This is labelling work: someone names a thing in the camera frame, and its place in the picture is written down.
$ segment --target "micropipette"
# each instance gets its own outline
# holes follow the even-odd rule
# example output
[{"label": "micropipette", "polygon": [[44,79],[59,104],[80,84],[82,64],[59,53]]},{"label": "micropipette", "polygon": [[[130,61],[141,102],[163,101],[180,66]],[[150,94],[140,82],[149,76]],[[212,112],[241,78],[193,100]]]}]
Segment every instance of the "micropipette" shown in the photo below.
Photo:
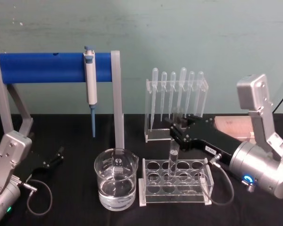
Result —
[{"label": "micropipette", "polygon": [[158,69],[157,69],[157,68],[153,68],[153,70],[152,70],[152,109],[151,109],[151,131],[152,131],[153,122],[154,122],[155,99],[156,99],[157,83],[158,83]]},{"label": "micropipette", "polygon": [[84,65],[87,87],[87,102],[89,103],[92,119],[92,136],[95,137],[95,105],[98,101],[96,89],[96,69],[94,48],[85,46]]},{"label": "micropipette", "polygon": [[185,100],[185,108],[184,108],[184,115],[187,115],[188,112],[188,107],[189,107],[189,102],[190,102],[190,95],[191,95],[191,90],[192,90],[192,86],[193,86],[193,82],[194,82],[194,77],[195,77],[195,73],[194,72],[190,72],[189,74],[189,80],[188,80],[188,92],[187,92],[187,98]]},{"label": "micropipette", "polygon": [[169,119],[170,119],[170,115],[171,115],[171,109],[172,109],[172,100],[173,100],[173,92],[175,89],[175,82],[176,82],[176,73],[172,72],[171,73],[171,81],[170,81],[170,86],[171,86],[171,90],[170,90],[170,99],[169,99]]},{"label": "micropipette", "polygon": [[161,74],[160,121],[162,121],[162,113],[164,112],[166,76],[167,76],[166,72],[163,72]]},{"label": "micropipette", "polygon": [[180,107],[180,103],[181,103],[181,96],[183,93],[183,85],[185,82],[185,76],[187,74],[187,69],[185,67],[183,67],[180,70],[180,77],[179,77],[179,91],[178,91],[178,99],[177,99],[177,109],[179,109]]}]

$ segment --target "glass beaker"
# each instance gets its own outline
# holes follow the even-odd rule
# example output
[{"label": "glass beaker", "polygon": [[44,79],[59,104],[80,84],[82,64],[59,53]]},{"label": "glass beaker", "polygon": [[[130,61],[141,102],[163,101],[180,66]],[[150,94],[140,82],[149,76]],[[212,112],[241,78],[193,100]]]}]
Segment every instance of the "glass beaker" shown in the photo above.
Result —
[{"label": "glass beaker", "polygon": [[121,211],[134,202],[138,159],[121,148],[108,149],[95,159],[100,202],[106,209]]}]

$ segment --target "black table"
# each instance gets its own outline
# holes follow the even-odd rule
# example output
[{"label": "black table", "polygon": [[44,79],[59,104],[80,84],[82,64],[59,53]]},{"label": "black table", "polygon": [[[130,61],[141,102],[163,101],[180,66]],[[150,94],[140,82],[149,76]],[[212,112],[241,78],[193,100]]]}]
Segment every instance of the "black table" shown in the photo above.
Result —
[{"label": "black table", "polygon": [[[20,125],[18,116],[13,117],[15,128]],[[96,116],[97,137],[92,139],[89,115],[35,115],[32,132],[32,150],[45,157],[61,146],[64,162],[55,171],[35,175],[46,182],[53,193],[51,211],[44,217],[35,217],[26,209],[29,192],[21,189],[21,197],[1,221],[0,226],[282,226],[283,200],[278,200],[256,187],[250,194],[238,181],[232,179],[235,189],[234,202],[226,207],[205,206],[202,203],[148,204],[139,207],[138,192],[134,204],[127,210],[111,212],[98,199],[96,174],[93,162],[96,156],[110,148],[113,140],[111,115]],[[283,114],[276,114],[275,128],[283,138]],[[140,158],[138,178],[141,177],[141,161],[168,159],[169,142],[144,142],[144,116],[125,116],[125,147]],[[2,138],[0,122],[0,141]],[[203,152],[180,152],[180,159],[208,157]],[[229,198],[227,184],[222,175],[212,170],[214,178],[213,198],[225,201]],[[31,200],[35,211],[44,211],[49,203],[47,191],[41,187]]]}]

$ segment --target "transfer pipette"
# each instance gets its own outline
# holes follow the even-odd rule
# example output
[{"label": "transfer pipette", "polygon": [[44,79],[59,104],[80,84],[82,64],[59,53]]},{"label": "transfer pipette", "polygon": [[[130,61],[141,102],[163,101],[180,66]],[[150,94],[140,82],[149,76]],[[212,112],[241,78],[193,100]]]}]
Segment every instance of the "transfer pipette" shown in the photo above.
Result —
[{"label": "transfer pipette", "polygon": [[188,92],[187,92],[187,98],[185,100],[185,107],[184,107],[184,115],[187,115],[188,112],[188,107],[189,107],[189,102],[190,102],[190,95],[191,95],[191,90],[193,86],[193,81],[194,81],[195,73],[190,72],[189,74],[189,80],[188,80]]},{"label": "transfer pipette", "polygon": [[194,115],[199,116],[199,117],[202,117],[201,112],[203,112],[203,108],[204,108],[204,105],[202,105],[202,109],[200,109],[200,112],[199,112],[198,104],[199,104],[199,99],[200,99],[201,87],[202,87],[203,80],[204,80],[203,76],[204,76],[203,72],[198,72],[197,77],[196,77],[196,87],[195,87],[197,92],[196,92],[196,97],[195,97],[195,102],[194,102]]},{"label": "transfer pipette", "polygon": [[187,74],[187,69],[185,67],[183,67],[180,70],[180,77],[179,77],[179,90],[178,90],[178,99],[177,99],[177,109],[180,108],[180,103],[181,103],[181,96],[183,93],[183,85],[185,82],[185,76]]},{"label": "transfer pipette", "polygon": [[170,119],[171,109],[172,109],[172,100],[173,100],[173,92],[175,89],[175,82],[176,82],[176,73],[172,72],[171,81],[170,81],[171,90],[170,90],[170,99],[169,99],[169,119]]},{"label": "transfer pipette", "polygon": [[157,68],[153,68],[153,70],[152,70],[152,109],[151,109],[151,131],[152,131],[153,122],[154,122],[155,99],[156,99],[157,83],[158,83],[158,69],[157,69]]},{"label": "transfer pipette", "polygon": [[162,121],[162,113],[164,112],[165,91],[166,91],[166,72],[161,74],[161,100],[160,100],[160,121]]}]

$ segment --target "green wall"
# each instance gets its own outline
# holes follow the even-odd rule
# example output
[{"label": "green wall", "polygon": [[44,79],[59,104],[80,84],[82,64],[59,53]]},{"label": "green wall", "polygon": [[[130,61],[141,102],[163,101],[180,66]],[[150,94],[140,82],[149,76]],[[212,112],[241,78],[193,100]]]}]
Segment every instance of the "green wall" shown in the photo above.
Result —
[{"label": "green wall", "polygon": [[[144,112],[153,67],[203,71],[206,113],[241,112],[236,83],[252,73],[267,74],[275,105],[283,96],[283,0],[0,0],[0,52],[86,44],[121,51],[124,113]],[[84,84],[19,89],[32,113],[89,112]],[[111,84],[98,84],[98,101],[97,113],[113,111]]]}]

